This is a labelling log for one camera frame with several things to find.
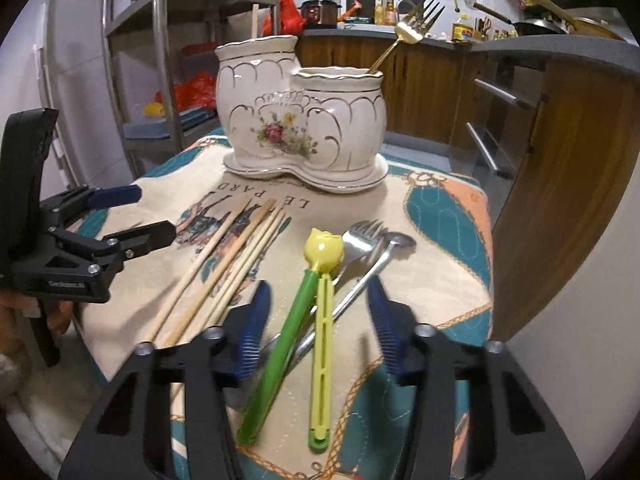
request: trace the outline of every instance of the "bolt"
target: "bolt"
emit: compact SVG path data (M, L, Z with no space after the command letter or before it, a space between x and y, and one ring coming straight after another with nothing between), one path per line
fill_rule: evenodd
M438 333L438 329L428 323L422 323L416 325L414 332L419 337L433 337Z
M219 326L210 326L207 328L203 334L204 339L220 339L223 335L225 335L225 331L222 330Z
M136 345L136 349L134 350L134 352L136 353L136 355L149 355L155 349L156 347L154 346L153 343L150 343L149 341L145 341L143 343L138 343Z
M491 340L487 341L484 347L488 352L491 352L492 354L499 354L504 350L504 343L501 341Z

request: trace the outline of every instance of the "metal drawer handle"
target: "metal drawer handle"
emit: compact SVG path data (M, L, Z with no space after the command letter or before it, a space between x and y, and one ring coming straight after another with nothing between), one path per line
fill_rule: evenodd
M482 79L474 79L474 83L478 85L480 88L487 90L491 94L499 97L503 101L508 102L510 105L517 106L519 108L536 108L538 105L536 103L532 103L528 99L523 97L519 97L516 94L512 94L511 92L500 88L498 86L492 85L487 81L483 81Z
M476 132L476 129L471 123L466 123L466 130L469 132L469 135L476 143L476 146L478 147L478 150L480 150L480 154L482 155L482 158L484 158L484 161L486 162L491 172L495 176L499 176L500 178L504 178L506 180L513 180L514 176L510 171L506 171L498 167L498 164L496 163L493 155L489 153L489 150L484 145L484 142L482 142L480 135L478 135L478 132Z

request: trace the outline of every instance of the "gray countertop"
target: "gray countertop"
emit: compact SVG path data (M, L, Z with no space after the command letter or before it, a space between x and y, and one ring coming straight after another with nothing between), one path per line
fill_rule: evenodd
M304 36L351 36L361 38L380 38L394 40L396 35L391 30L374 30L370 28L329 28L305 30ZM535 56L546 59L571 58L594 62L616 72L640 78L640 48L625 41L607 40L591 36L573 34L548 36L523 36L506 40L486 41L471 46L425 39L420 44L438 46L447 50L465 52L486 52L488 54L504 54L505 56Z

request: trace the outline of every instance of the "patterned tablecloth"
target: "patterned tablecloth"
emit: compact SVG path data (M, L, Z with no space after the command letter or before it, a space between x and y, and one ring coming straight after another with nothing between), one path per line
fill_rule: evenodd
M82 338L106 378L117 371L153 319L162 298L189 267L234 208L252 197L194 280L168 320L170 326L200 282L221 259L251 213L268 198L286 204L287 220L232 304L244 303L258 279L273 287L266 336L282 325L306 267L302 248L312 226L342 233L362 219L379 219L390 230L414 236L417 249L394 259L383 271L389 296L408 304L421 322L439 326L450 338L482 344L491 330L492 243L484 193L467 179L387 157L384 183L356 195L335 196L305 187L293 177L247 180L226 173L223 136L209 136L141 178L142 200L135 205L92 213L80 233L101 236L146 222L169 219L178 230L168 248L128 262L111 288L107 305L82 311ZM347 293L354 278L337 291ZM255 447L241 448L246 477L254 479L349 477L388 480L396 466L410 419L413 388L399 388L386 373L364 296L334 329L332 441L323 454L307 447L311 355L287 376ZM462 476L465 455L466 396L458 385L458 424L452 476ZM229 410L234 428L239 414ZM182 398L172 407L178 475L187 478Z

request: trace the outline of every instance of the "plastic bag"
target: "plastic bag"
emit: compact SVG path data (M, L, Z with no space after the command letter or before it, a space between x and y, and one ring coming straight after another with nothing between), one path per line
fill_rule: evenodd
M203 106L210 110L216 108L216 78L209 72L202 71L186 83L174 85L175 104L179 112ZM162 94L156 92L156 103L162 103Z
M297 35L302 32L305 19L300 14L294 0L280 0L280 34ZM271 13L267 14L262 25L262 35L269 36L271 32Z

